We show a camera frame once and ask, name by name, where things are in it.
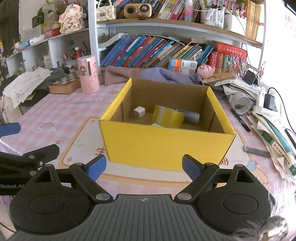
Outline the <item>pink cartoon table mat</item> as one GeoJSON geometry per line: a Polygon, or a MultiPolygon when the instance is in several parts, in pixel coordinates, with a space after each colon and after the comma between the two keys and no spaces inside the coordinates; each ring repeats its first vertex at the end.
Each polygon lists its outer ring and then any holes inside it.
{"type": "MultiPolygon", "coordinates": [[[[19,119],[21,131],[18,134],[1,138],[1,151],[22,155],[56,144],[60,149],[59,157],[53,161],[56,168],[66,168],[78,161],[88,162],[105,154],[98,120],[121,89],[122,84],[115,84],[101,86],[94,94],[83,94],[78,89],[69,95],[47,95],[19,119]]],[[[266,188],[270,188],[280,178],[272,160],[243,150],[244,146],[264,150],[262,139],[256,132],[247,132],[242,127],[227,102],[221,101],[221,105],[236,137],[220,167],[231,169],[235,164],[243,164],[266,188]]],[[[190,178],[184,172],[110,163],[98,183],[112,195],[176,195],[190,183],[190,178]]]]}

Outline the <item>white bookshelf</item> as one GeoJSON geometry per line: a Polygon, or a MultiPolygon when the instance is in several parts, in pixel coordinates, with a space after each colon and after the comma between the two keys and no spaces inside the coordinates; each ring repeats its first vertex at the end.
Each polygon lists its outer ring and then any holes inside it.
{"type": "Polygon", "coordinates": [[[106,49],[102,46],[102,43],[119,33],[130,35],[160,35],[179,39],[184,42],[190,42],[191,40],[196,42],[201,42],[202,40],[207,40],[208,42],[216,41],[240,48],[245,46],[249,58],[253,57],[254,53],[259,54],[257,65],[249,61],[255,71],[259,70],[262,63],[264,41],[257,42],[246,38],[244,35],[214,26],[166,19],[117,19],[96,22],[95,1],[88,2],[88,23],[88,28],[44,39],[22,51],[12,54],[6,58],[9,75],[13,75],[21,66],[27,71],[32,71],[33,67],[45,55],[50,56],[51,65],[57,68],[58,62],[63,59],[64,54],[74,47],[82,48],[84,42],[88,44],[91,55],[95,56],[96,62],[99,63],[101,53],[106,49]]]}

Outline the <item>white paper sheets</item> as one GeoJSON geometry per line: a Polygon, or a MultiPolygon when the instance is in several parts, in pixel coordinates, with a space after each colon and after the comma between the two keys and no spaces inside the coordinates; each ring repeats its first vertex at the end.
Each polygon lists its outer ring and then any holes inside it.
{"type": "Polygon", "coordinates": [[[19,75],[6,88],[4,88],[3,95],[11,98],[13,107],[16,108],[21,102],[32,94],[32,92],[51,75],[51,70],[44,68],[37,68],[35,71],[27,71],[19,75]]]}

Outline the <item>red dictionary book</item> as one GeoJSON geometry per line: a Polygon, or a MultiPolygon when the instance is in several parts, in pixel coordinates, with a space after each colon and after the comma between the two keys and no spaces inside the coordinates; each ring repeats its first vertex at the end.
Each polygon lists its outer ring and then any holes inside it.
{"type": "Polygon", "coordinates": [[[240,58],[247,58],[248,54],[246,50],[221,42],[213,41],[212,43],[215,47],[215,51],[218,53],[222,53],[225,55],[233,55],[240,58]]]}

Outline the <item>pink figure plaque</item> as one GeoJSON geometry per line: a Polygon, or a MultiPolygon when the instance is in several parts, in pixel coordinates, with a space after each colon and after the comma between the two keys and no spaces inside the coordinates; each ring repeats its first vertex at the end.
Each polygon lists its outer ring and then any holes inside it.
{"type": "Polygon", "coordinates": [[[60,33],[67,34],[85,28],[84,18],[86,17],[83,8],[78,4],[70,4],[64,13],[59,17],[60,33]]]}

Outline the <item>grey cylinder can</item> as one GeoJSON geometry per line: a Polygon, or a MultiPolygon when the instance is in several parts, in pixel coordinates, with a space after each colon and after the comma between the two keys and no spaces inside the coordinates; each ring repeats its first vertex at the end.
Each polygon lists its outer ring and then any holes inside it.
{"type": "Polygon", "coordinates": [[[193,125],[197,125],[200,120],[200,114],[195,113],[188,110],[177,109],[178,112],[183,113],[185,115],[184,122],[191,123],[193,125]]]}

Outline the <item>cream quilted handbag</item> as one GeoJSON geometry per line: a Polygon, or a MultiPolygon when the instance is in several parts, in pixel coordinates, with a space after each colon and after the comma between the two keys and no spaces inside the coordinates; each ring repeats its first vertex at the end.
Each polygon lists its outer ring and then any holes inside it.
{"type": "Polygon", "coordinates": [[[98,1],[98,6],[96,9],[96,20],[100,21],[109,21],[116,19],[116,8],[113,5],[111,0],[108,0],[107,6],[101,6],[102,0],[98,1]]]}

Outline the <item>pink purple cloth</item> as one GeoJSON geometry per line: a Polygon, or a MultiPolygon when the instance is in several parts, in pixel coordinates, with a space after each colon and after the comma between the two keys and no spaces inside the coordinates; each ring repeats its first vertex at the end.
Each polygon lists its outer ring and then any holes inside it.
{"type": "Polygon", "coordinates": [[[182,73],[172,72],[165,68],[129,68],[108,66],[104,73],[98,75],[100,84],[106,86],[123,83],[132,79],[147,79],[156,82],[179,83],[204,85],[203,79],[198,74],[186,75],[182,73]]]}

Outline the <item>orange white carton box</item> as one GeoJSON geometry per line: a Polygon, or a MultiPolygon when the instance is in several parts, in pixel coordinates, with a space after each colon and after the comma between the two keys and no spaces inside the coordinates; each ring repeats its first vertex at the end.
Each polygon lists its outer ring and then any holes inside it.
{"type": "Polygon", "coordinates": [[[191,75],[196,73],[198,67],[197,61],[183,60],[179,58],[170,58],[168,70],[175,73],[191,75]]]}

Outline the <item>wooden retro radio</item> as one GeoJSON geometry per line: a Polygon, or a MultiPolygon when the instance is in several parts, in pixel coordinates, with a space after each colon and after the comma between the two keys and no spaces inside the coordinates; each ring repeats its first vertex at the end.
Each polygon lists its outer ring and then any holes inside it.
{"type": "Polygon", "coordinates": [[[126,4],[123,12],[127,19],[150,18],[152,6],[151,4],[126,4]]]}

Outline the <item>yellow cardboard box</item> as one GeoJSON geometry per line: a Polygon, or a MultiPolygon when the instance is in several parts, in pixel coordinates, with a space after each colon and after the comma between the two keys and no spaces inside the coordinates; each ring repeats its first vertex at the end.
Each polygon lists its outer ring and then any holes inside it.
{"type": "Polygon", "coordinates": [[[201,163],[219,164],[235,138],[210,87],[144,79],[128,80],[99,124],[110,161],[167,171],[181,171],[185,154],[201,163]],[[199,123],[157,125],[152,121],[156,105],[199,113],[199,123]],[[140,119],[132,117],[138,106],[145,108],[140,119]]]}

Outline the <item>black charger plug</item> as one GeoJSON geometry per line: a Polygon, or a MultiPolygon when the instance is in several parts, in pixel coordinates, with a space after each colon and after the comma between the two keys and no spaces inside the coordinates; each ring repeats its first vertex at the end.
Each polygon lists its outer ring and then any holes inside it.
{"type": "Polygon", "coordinates": [[[275,108],[275,98],[270,92],[272,89],[273,89],[273,87],[269,88],[267,90],[267,94],[264,96],[263,107],[267,108],[269,110],[274,110],[274,108],[275,108]]]}

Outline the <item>black pen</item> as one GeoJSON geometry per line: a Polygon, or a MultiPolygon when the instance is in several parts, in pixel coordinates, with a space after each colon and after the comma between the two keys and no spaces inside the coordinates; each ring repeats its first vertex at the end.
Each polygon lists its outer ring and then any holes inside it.
{"type": "Polygon", "coordinates": [[[251,132],[251,129],[249,128],[249,126],[244,122],[244,120],[240,117],[240,115],[238,113],[236,113],[236,111],[234,111],[234,109],[230,109],[230,111],[232,112],[232,114],[237,118],[237,120],[241,123],[241,125],[244,127],[244,129],[247,132],[251,132]]]}

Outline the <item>wooden chess board box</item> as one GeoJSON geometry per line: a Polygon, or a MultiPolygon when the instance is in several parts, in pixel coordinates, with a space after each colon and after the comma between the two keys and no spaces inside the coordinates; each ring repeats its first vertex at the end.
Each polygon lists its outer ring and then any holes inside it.
{"type": "Polygon", "coordinates": [[[49,85],[49,92],[51,94],[70,94],[79,87],[79,71],[74,71],[49,85]]]}

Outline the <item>yellow tape roll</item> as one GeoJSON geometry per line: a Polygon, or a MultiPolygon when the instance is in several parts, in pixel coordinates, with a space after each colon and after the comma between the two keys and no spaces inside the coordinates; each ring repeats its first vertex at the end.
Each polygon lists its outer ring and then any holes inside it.
{"type": "Polygon", "coordinates": [[[153,123],[165,128],[180,128],[183,124],[185,114],[177,110],[156,105],[152,117],[153,123]]]}

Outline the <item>pink pig plush toy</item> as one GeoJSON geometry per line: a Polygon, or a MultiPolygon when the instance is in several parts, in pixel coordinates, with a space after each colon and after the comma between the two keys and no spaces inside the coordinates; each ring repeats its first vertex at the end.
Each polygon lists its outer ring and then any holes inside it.
{"type": "Polygon", "coordinates": [[[202,63],[197,68],[197,74],[201,76],[202,79],[211,78],[215,73],[215,66],[214,65],[207,65],[202,63]]]}

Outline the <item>pink humidifier with stickers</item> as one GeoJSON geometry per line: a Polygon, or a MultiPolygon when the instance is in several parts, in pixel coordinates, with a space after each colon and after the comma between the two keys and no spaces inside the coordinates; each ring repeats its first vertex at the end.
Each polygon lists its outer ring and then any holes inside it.
{"type": "Polygon", "coordinates": [[[84,94],[92,94],[99,90],[96,59],[88,55],[77,59],[79,79],[84,94]]]}

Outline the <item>white cube adapter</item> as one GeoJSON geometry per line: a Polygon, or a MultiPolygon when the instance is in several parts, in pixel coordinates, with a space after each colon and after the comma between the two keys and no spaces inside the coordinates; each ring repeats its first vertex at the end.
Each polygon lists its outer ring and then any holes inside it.
{"type": "Polygon", "coordinates": [[[142,106],[138,106],[136,107],[133,111],[132,111],[132,117],[136,118],[136,119],[140,119],[145,115],[145,108],[142,106]]]}

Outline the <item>clear tape roll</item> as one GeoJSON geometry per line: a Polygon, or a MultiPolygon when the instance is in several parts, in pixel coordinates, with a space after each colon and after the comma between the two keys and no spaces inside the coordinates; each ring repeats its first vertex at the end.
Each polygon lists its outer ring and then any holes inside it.
{"type": "Polygon", "coordinates": [[[229,95],[228,100],[234,111],[239,115],[248,113],[253,106],[252,100],[240,92],[229,95]]]}

